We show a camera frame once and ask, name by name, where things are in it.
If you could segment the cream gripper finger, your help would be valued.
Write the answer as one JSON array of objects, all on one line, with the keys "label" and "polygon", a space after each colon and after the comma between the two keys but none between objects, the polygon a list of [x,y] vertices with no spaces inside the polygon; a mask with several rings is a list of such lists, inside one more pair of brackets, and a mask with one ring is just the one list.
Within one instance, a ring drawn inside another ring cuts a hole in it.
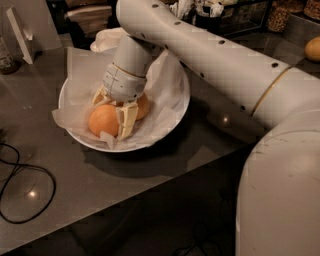
[{"label": "cream gripper finger", "polygon": [[94,106],[102,105],[102,104],[116,105],[117,102],[110,97],[105,87],[101,86],[96,90],[92,99],[92,104]]},{"label": "cream gripper finger", "polygon": [[116,108],[116,114],[119,123],[118,139],[123,140],[132,133],[138,115],[138,104],[136,102],[125,103]]}]

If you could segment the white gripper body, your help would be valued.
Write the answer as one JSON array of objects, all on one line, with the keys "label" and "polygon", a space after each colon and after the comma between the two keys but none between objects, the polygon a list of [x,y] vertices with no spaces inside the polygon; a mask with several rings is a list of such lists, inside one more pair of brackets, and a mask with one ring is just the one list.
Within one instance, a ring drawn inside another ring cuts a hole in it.
[{"label": "white gripper body", "polygon": [[119,102],[129,102],[140,98],[146,82],[145,77],[131,75],[113,63],[107,65],[103,75],[103,85],[107,94]]}]

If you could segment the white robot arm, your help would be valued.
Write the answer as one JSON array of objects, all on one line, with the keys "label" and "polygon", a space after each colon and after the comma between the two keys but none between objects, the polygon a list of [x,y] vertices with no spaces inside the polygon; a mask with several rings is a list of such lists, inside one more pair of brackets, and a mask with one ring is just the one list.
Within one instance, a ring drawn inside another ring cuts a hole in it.
[{"label": "white robot arm", "polygon": [[167,49],[267,128],[239,183],[236,256],[320,256],[320,80],[196,28],[160,0],[118,0],[126,34],[103,77],[120,102],[141,97]]}]

